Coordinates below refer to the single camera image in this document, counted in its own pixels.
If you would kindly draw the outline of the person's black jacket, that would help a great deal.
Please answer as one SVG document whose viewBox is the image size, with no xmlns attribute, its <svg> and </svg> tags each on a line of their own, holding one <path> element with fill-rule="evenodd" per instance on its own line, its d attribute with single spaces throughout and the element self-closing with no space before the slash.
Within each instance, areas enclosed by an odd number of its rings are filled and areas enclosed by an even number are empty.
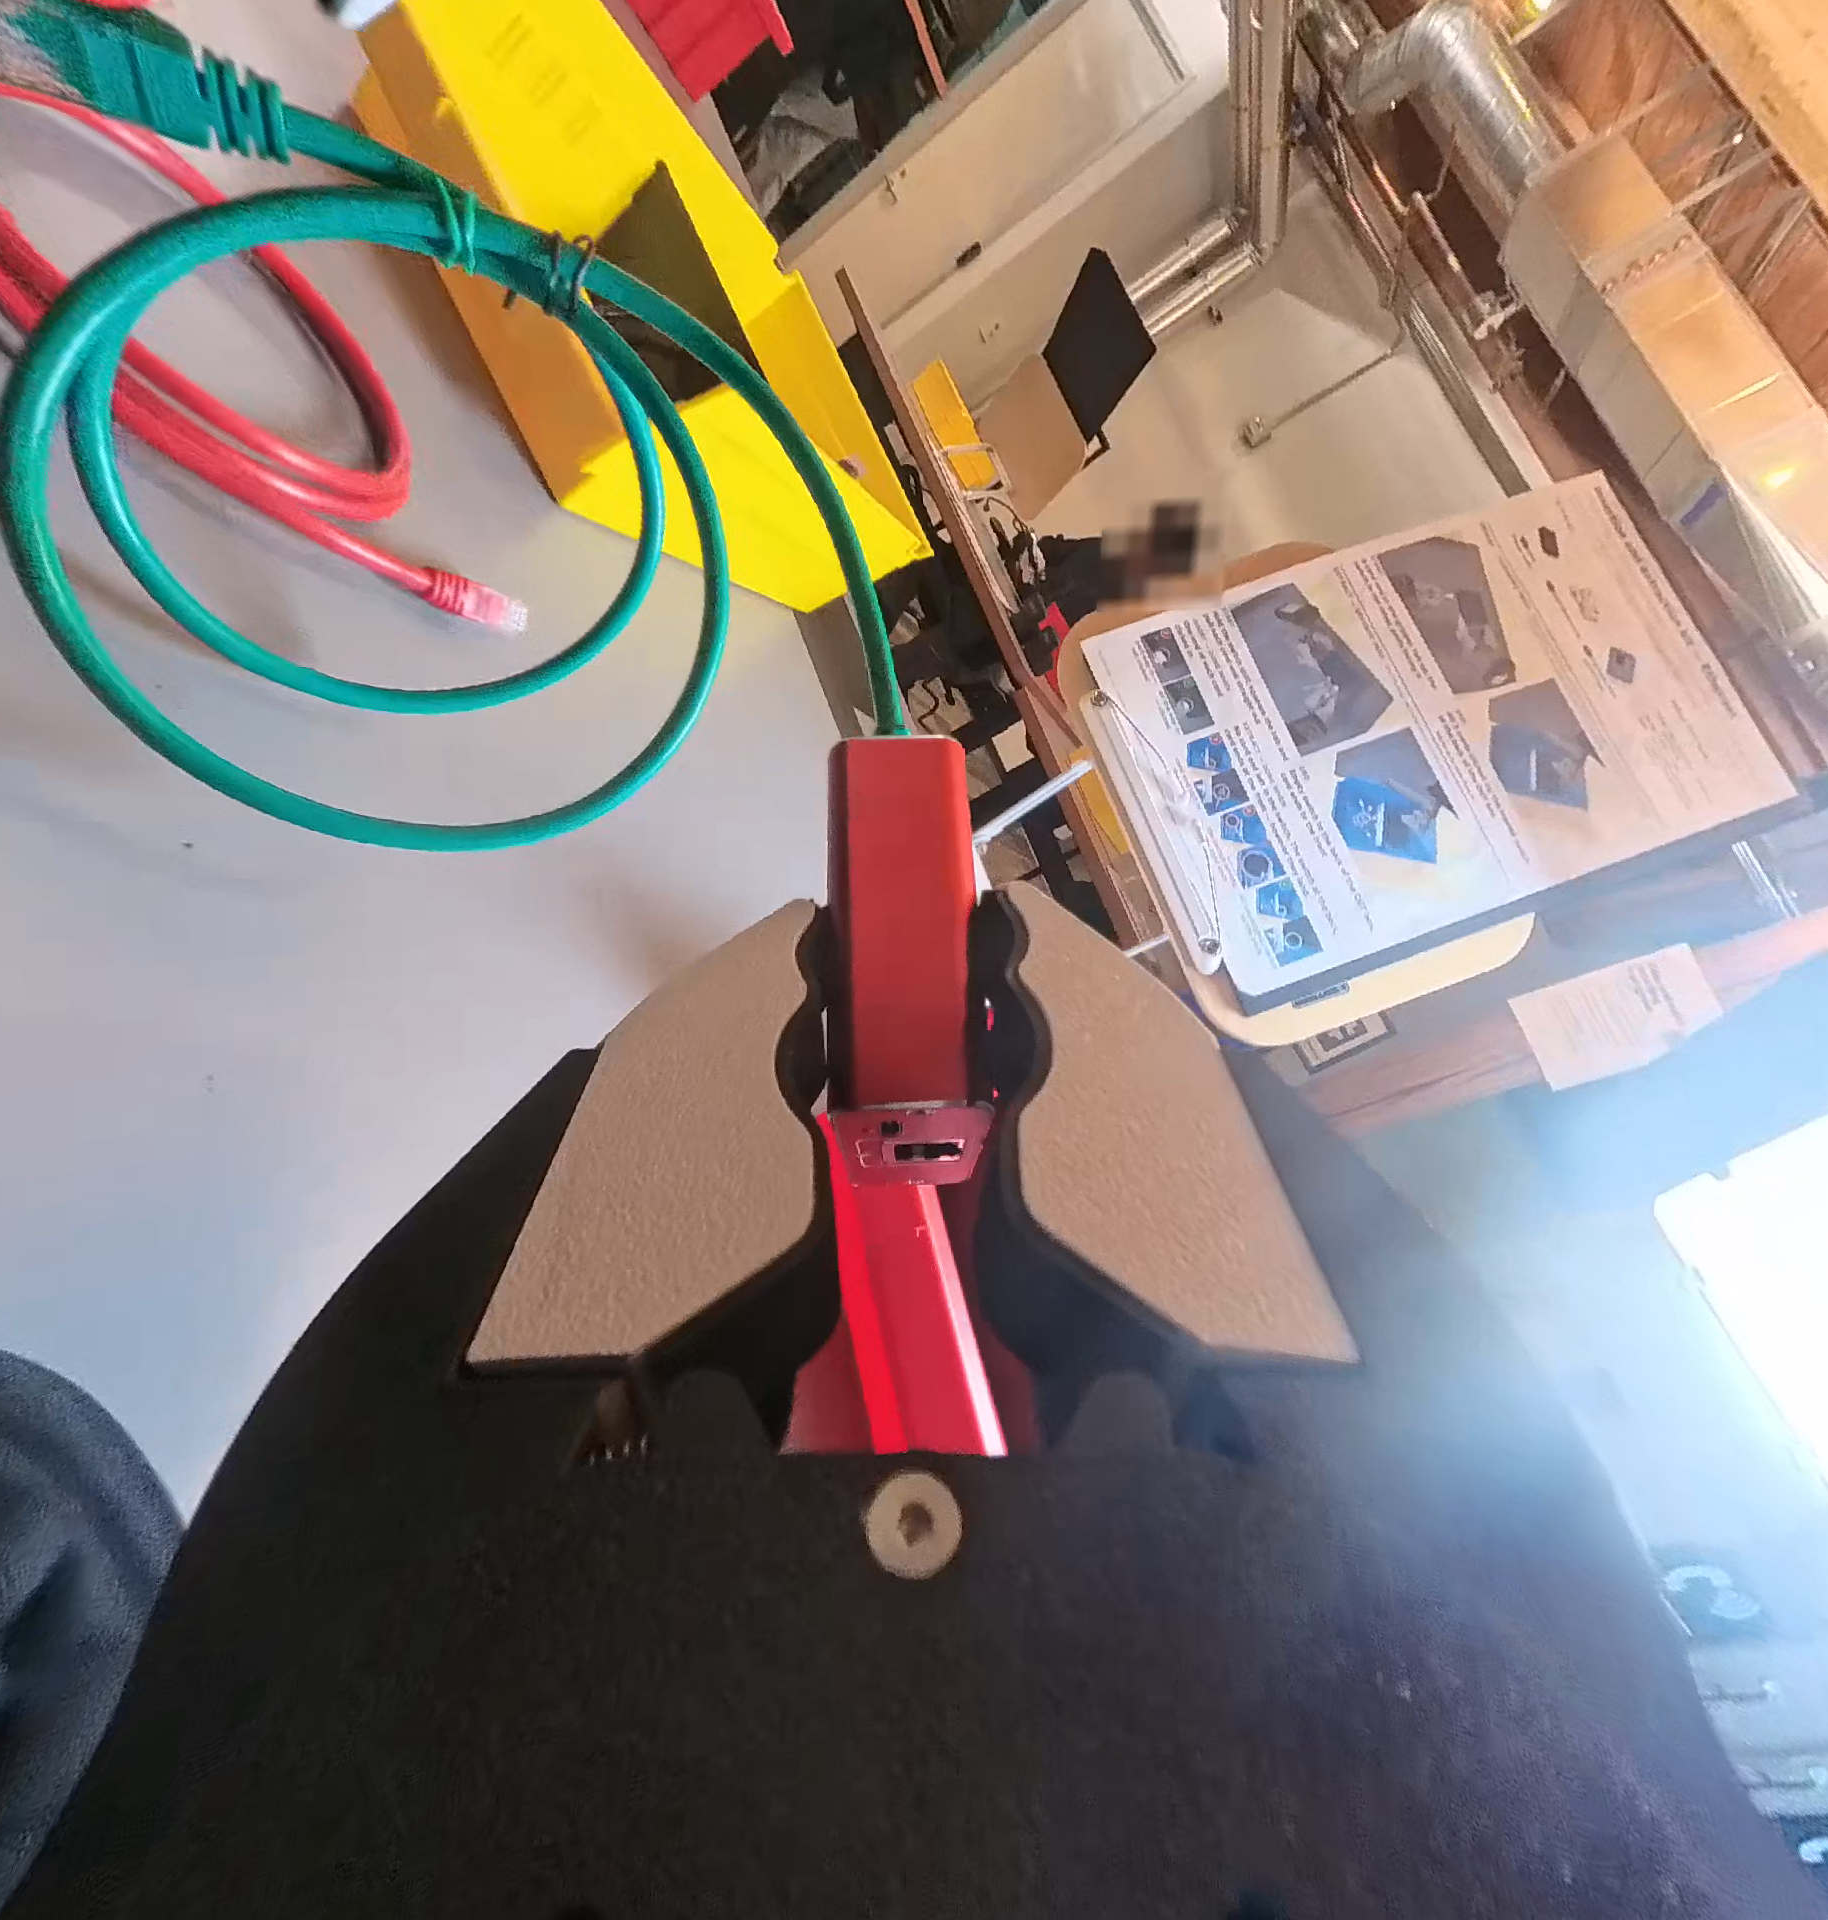
<svg viewBox="0 0 1828 1920">
<path fill-rule="evenodd" d="M 180 1539 L 126 1428 L 0 1350 L 0 1911 L 106 1738 Z"/>
</svg>

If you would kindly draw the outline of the black panel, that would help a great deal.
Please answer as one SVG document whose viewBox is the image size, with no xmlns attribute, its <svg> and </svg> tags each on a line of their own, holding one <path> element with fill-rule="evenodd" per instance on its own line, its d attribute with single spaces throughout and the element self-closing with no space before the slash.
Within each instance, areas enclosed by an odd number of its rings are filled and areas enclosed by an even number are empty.
<svg viewBox="0 0 1828 1920">
<path fill-rule="evenodd" d="M 1108 254 L 1084 256 L 1044 362 L 1083 440 L 1106 449 L 1108 421 L 1155 355 L 1155 342 Z"/>
</svg>

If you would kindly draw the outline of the yellow storage bin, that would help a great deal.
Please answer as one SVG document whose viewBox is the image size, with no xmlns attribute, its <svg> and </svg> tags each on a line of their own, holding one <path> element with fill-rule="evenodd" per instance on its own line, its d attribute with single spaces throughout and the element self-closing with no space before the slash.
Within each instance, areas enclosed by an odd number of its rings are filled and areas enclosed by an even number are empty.
<svg viewBox="0 0 1828 1920">
<path fill-rule="evenodd" d="M 799 275 L 605 4 L 408 3 L 360 35 L 360 132 L 484 210 L 665 291 L 755 367 L 810 440 L 873 579 L 931 556 L 892 455 Z M 639 479 L 590 351 L 483 277 L 436 271 L 519 441 L 561 510 L 639 537 Z M 813 612 L 847 594 L 807 484 L 715 375 L 627 315 L 616 327 L 676 402 L 726 527 L 738 588 Z"/>
</svg>

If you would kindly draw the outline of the metal duct pipes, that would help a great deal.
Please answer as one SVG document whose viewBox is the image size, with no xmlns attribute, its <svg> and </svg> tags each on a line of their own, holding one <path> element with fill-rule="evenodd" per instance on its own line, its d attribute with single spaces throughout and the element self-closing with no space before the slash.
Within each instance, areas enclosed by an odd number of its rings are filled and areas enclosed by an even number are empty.
<svg viewBox="0 0 1828 1920">
<path fill-rule="evenodd" d="M 1606 467 L 1828 741 L 1828 4 L 1229 4 L 1232 204 L 1164 336 L 1281 247 L 1302 162 L 1512 492 Z"/>
</svg>

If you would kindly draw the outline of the red ethernet coupler box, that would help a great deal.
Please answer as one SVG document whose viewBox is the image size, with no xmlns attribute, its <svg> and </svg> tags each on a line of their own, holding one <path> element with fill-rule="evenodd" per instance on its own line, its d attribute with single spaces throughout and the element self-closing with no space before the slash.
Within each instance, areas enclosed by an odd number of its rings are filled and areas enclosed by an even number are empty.
<svg viewBox="0 0 1828 1920">
<path fill-rule="evenodd" d="M 958 1187 L 993 1127 L 967 756 L 845 741 L 830 771 L 827 1112 L 857 1187 Z"/>
</svg>

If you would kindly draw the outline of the long wooden workbench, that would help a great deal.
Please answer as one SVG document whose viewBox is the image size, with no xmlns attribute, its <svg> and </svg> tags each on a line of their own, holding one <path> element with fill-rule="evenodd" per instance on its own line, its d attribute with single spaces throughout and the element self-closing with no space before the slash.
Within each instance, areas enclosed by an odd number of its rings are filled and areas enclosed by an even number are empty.
<svg viewBox="0 0 1828 1920">
<path fill-rule="evenodd" d="M 1013 689 L 1013 702 L 1033 758 L 1061 778 L 1072 775 L 1073 780 L 1081 780 L 1084 771 L 1096 774 L 1092 750 L 1061 694 L 1026 665 L 1011 612 L 1004 599 L 1004 570 L 988 557 L 969 497 L 954 484 L 950 467 L 933 444 L 929 429 L 916 409 L 912 388 L 899 372 L 879 327 L 860 298 L 849 268 L 837 268 L 837 288 L 856 324 L 862 350 L 894 409 L 900 438 L 920 473 L 924 497 L 935 507 L 939 523 L 945 527 L 954 552 L 965 565 L 973 599 L 993 633 L 1004 669 Z"/>
</svg>

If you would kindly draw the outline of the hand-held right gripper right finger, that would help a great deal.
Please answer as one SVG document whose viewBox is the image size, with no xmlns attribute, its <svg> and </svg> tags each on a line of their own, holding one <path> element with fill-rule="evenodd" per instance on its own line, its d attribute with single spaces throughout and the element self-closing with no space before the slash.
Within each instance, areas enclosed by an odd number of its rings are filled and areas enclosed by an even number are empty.
<svg viewBox="0 0 1828 1920">
<path fill-rule="evenodd" d="M 1349 1368 L 1332 1283 L 1214 1034 L 1026 885 L 973 918 L 993 1019 L 976 1229 L 990 1329 L 1028 1370 Z"/>
</svg>

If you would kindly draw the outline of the red ribbed crate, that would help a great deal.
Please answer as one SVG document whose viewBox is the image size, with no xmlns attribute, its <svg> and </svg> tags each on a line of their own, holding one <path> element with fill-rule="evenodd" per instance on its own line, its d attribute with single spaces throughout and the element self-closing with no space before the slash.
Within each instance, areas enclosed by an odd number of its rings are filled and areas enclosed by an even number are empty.
<svg viewBox="0 0 1828 1920">
<path fill-rule="evenodd" d="M 726 82 L 762 48 L 794 52 L 778 3 L 624 3 L 695 102 Z"/>
</svg>

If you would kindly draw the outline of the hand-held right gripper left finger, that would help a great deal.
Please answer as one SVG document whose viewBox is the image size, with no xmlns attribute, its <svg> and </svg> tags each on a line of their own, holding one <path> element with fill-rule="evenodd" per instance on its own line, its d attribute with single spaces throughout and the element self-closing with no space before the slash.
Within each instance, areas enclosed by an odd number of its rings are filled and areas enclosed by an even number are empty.
<svg viewBox="0 0 1828 1920">
<path fill-rule="evenodd" d="M 474 1370 L 797 1373 L 827 1345 L 824 919 L 782 905 L 613 1029 L 470 1342 Z"/>
</svg>

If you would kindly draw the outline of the paper note sheet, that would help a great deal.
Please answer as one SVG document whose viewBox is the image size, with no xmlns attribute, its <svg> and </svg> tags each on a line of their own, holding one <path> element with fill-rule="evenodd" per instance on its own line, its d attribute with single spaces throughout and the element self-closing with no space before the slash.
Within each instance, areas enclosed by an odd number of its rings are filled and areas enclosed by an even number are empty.
<svg viewBox="0 0 1828 1920">
<path fill-rule="evenodd" d="M 1724 1019 L 1688 946 L 1579 973 L 1506 1004 L 1549 1090 L 1639 1071 Z"/>
</svg>

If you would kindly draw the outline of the red storage bin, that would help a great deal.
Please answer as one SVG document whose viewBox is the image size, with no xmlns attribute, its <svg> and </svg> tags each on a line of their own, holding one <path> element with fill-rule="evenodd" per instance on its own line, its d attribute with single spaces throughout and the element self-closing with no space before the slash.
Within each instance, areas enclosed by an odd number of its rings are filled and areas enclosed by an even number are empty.
<svg viewBox="0 0 1828 1920">
<path fill-rule="evenodd" d="M 939 1167 L 892 1164 L 907 1135 L 860 1114 L 822 1119 L 830 1156 L 841 1317 L 796 1381 L 789 1453 L 950 1453 L 1004 1458 Z"/>
</svg>

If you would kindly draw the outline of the printed instruction sheet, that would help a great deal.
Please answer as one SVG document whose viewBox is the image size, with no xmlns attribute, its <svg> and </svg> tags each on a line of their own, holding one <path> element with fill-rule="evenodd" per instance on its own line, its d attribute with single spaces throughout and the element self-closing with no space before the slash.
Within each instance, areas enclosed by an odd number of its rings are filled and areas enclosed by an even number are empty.
<svg viewBox="0 0 1828 1920">
<path fill-rule="evenodd" d="M 1799 786 L 1601 473 L 1083 648 L 1226 869 L 1243 1014 L 1785 815 Z"/>
</svg>

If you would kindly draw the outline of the small yellow bin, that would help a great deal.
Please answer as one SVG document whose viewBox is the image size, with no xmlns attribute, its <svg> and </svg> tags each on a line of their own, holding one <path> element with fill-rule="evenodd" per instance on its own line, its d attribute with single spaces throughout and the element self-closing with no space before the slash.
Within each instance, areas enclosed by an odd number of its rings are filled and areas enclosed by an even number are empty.
<svg viewBox="0 0 1828 1920">
<path fill-rule="evenodd" d="M 945 360 L 931 360 L 912 382 L 914 406 L 933 444 L 950 467 L 954 484 L 971 497 L 988 497 L 1004 487 L 1004 466 L 983 441 Z"/>
</svg>

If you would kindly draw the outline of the clear sheet clip bar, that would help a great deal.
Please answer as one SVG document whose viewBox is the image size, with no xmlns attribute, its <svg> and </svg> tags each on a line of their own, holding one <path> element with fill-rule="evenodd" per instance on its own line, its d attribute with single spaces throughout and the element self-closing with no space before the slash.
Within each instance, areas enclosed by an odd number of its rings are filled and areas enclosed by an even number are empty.
<svg viewBox="0 0 1828 1920">
<path fill-rule="evenodd" d="M 1198 970 L 1224 970 L 1230 959 L 1224 906 L 1229 875 L 1214 850 L 1214 824 L 1193 798 L 1188 769 L 1168 750 L 1168 741 L 1142 730 L 1113 694 L 1086 694 L 1081 717 L 1113 785 L 1128 843 L 1168 924 L 1179 932 L 1181 948 Z"/>
</svg>

